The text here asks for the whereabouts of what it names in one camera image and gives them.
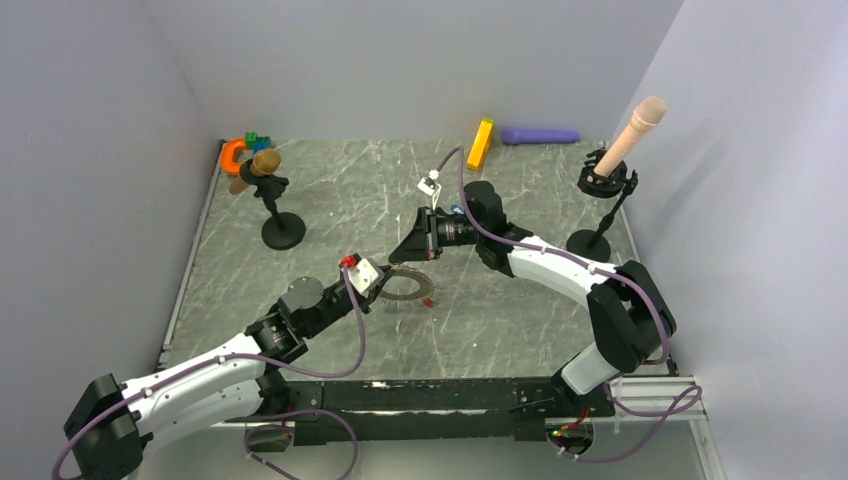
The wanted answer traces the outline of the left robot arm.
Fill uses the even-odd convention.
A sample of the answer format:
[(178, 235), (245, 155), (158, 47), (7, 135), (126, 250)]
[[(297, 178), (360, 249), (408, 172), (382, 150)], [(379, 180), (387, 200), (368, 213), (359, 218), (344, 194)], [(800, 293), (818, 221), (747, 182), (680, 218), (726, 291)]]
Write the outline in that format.
[(166, 370), (119, 382), (103, 375), (86, 387), (63, 427), (67, 444), (51, 475), (72, 456), (83, 479), (123, 479), (153, 451), (219, 422), (272, 420), (296, 406), (283, 377), (314, 338), (349, 313), (369, 312), (389, 265), (348, 257), (330, 286), (312, 277), (293, 281), (268, 312), (219, 347)]

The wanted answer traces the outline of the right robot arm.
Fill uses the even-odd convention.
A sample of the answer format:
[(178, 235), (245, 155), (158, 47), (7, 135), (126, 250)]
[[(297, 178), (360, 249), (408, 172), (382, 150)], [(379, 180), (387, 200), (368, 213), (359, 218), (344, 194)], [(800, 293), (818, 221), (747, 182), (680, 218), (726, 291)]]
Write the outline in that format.
[(490, 269), (535, 282), (584, 307), (594, 340), (553, 376), (553, 406), (572, 416), (591, 392), (632, 373), (668, 345), (677, 325), (647, 268), (637, 261), (616, 266), (559, 250), (507, 219), (488, 181), (463, 188), (461, 213), (421, 207), (411, 231), (390, 253), (392, 264), (433, 261), (453, 246), (474, 246)]

